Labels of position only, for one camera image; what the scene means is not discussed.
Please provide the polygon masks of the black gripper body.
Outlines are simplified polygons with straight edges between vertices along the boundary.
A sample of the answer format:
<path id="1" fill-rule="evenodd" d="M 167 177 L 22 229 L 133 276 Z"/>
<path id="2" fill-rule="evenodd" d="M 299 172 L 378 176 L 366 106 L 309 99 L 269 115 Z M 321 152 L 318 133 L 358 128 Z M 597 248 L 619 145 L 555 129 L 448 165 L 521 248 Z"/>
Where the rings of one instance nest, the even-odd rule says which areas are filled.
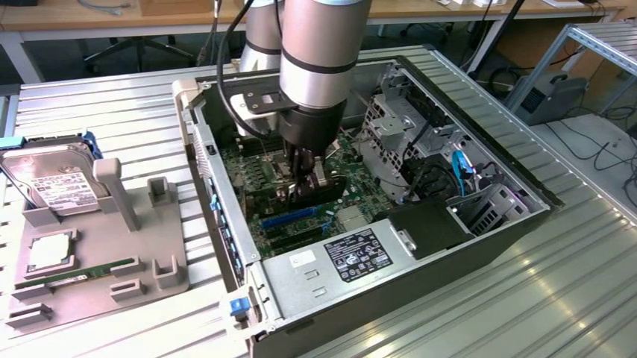
<path id="1" fill-rule="evenodd" d="M 346 105 L 348 100 L 325 109 L 298 106 L 281 111 L 277 129 L 289 146 L 324 154 L 337 139 Z"/>

